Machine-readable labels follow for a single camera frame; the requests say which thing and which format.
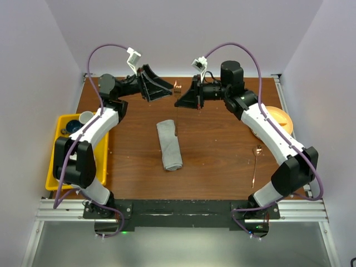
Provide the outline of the grey cloth napkin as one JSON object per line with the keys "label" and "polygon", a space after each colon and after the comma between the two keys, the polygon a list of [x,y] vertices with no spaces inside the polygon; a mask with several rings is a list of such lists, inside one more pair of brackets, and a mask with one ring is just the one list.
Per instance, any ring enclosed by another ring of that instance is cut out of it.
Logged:
{"label": "grey cloth napkin", "polygon": [[183,161],[180,146],[175,135],[174,120],[165,120],[156,124],[162,153],[162,163],[166,171],[176,171],[182,168]]}

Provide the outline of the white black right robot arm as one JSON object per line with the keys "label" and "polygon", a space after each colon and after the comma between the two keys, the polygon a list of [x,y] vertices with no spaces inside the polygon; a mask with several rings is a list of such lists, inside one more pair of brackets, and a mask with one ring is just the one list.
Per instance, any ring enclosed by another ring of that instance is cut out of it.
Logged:
{"label": "white black right robot arm", "polygon": [[210,83],[204,81],[207,69],[205,57],[193,60],[192,66],[199,74],[192,78],[191,87],[176,101],[175,107],[201,109],[207,100],[224,101],[227,110],[262,140],[279,165],[271,181],[251,194],[246,206],[239,208],[239,212],[259,219],[278,201],[320,179],[316,172],[317,150],[297,142],[268,113],[260,97],[245,88],[244,70],[239,62],[223,62],[220,80]]}

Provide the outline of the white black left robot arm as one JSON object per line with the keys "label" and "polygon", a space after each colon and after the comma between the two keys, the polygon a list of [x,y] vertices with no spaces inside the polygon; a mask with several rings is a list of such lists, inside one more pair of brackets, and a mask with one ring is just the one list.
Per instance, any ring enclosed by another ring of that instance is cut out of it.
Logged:
{"label": "white black left robot arm", "polygon": [[119,217],[115,212],[113,193],[96,177],[94,150],[104,136],[125,117],[128,103],[124,96],[141,94],[148,102],[172,95],[173,85],[157,76],[149,65],[143,65],[132,76],[119,80],[111,74],[98,79],[102,105],[94,116],[69,137],[58,137],[54,145],[53,176],[71,185],[89,199],[89,208],[102,218]]}

